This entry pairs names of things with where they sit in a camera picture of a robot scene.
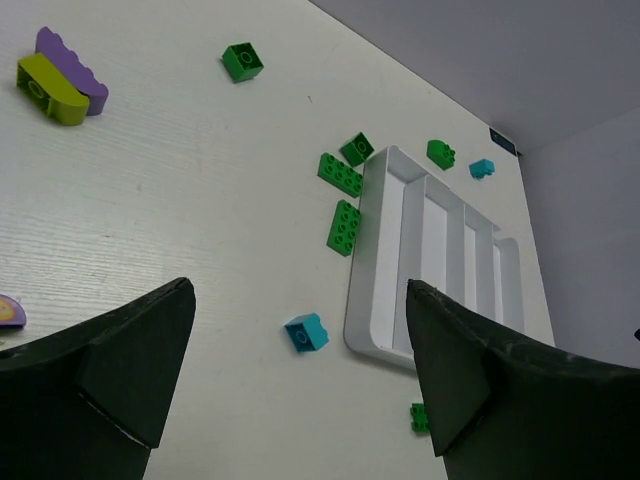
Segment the teal square lego brick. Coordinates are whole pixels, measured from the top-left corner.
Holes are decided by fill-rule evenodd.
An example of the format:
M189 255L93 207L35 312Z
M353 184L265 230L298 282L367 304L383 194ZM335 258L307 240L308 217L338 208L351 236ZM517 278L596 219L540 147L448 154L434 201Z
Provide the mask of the teal square lego brick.
M284 329L297 353L316 352L329 342L328 332L316 313L297 316Z

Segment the green 2x4 lego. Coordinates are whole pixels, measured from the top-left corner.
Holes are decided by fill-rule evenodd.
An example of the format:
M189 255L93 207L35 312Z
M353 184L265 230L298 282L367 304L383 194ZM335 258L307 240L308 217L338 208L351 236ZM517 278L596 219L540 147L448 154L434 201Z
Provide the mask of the green 2x4 lego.
M334 212L327 246L344 257L353 253L358 237L361 212L346 200L340 200Z
M330 153L320 156L317 175L352 198L362 193L363 175Z

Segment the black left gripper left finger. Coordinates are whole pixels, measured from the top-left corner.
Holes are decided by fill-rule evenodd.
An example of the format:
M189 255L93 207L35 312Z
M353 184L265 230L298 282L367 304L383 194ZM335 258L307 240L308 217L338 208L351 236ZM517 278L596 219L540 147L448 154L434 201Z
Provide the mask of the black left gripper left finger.
M4 479L141 479L159 446L196 311L176 278L1 353Z

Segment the green curved lego brick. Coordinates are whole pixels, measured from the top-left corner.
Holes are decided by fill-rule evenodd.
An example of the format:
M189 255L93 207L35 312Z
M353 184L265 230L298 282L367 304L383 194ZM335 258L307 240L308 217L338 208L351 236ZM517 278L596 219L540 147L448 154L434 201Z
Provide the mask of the green curved lego brick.
M442 140L429 140L426 155L441 170L448 170L455 165L455 151Z

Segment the teal small lego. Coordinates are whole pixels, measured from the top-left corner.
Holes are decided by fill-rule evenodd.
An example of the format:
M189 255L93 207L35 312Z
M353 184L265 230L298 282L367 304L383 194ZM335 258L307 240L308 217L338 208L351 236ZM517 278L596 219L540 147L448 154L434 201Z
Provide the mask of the teal small lego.
M495 164L488 159L482 159L469 165L470 175L476 180L482 180L495 173Z

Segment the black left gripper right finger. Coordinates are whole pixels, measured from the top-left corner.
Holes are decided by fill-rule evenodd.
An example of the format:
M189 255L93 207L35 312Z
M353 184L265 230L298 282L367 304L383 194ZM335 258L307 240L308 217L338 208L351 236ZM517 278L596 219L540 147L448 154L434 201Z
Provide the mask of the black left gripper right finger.
M536 341L421 280L406 317L451 479L635 479L639 372Z

